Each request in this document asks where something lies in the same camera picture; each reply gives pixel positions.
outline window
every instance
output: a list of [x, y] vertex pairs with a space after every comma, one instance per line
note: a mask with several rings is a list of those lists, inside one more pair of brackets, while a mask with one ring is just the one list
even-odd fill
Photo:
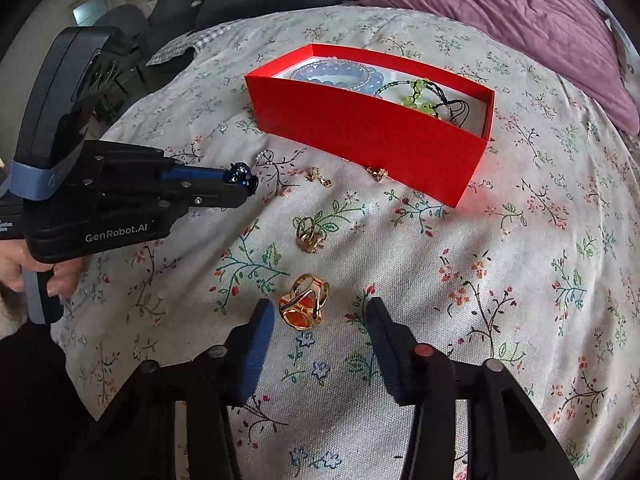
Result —
[[107, 0], [86, 0], [73, 9], [74, 18], [80, 27], [90, 27], [109, 10]]

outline purple pillow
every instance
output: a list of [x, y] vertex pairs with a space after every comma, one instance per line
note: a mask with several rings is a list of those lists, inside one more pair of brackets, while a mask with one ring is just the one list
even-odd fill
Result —
[[364, 6], [423, 10], [482, 30], [564, 76], [600, 103], [619, 129], [637, 133], [613, 37], [589, 0], [360, 0]]

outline finger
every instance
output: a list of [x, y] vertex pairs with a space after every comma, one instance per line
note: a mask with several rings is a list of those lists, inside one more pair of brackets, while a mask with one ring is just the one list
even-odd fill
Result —
[[70, 298], [76, 291], [81, 273], [82, 258], [55, 264], [53, 266], [53, 276], [47, 282], [47, 293], [50, 296]]
[[0, 258], [34, 272], [45, 272], [53, 267], [51, 264], [42, 264], [34, 260], [24, 240], [0, 240]]
[[10, 260], [0, 258], [0, 282], [4, 283], [14, 292], [22, 292], [24, 283], [20, 266]]

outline red box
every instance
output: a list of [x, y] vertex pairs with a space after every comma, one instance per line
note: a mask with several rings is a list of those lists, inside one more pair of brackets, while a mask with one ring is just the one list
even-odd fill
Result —
[[[332, 86], [274, 77], [310, 57], [337, 57], [426, 78], [486, 104], [480, 136], [418, 110]], [[489, 141], [494, 91], [404, 57], [310, 44], [249, 72], [255, 121], [267, 133], [385, 168], [398, 180], [455, 207]]]

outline wall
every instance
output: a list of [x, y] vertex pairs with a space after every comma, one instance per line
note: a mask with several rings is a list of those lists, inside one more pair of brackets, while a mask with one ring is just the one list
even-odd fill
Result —
[[0, 61], [0, 158], [5, 163], [14, 154], [24, 109], [51, 43], [65, 27], [75, 25], [71, 8], [77, 1], [42, 0]]

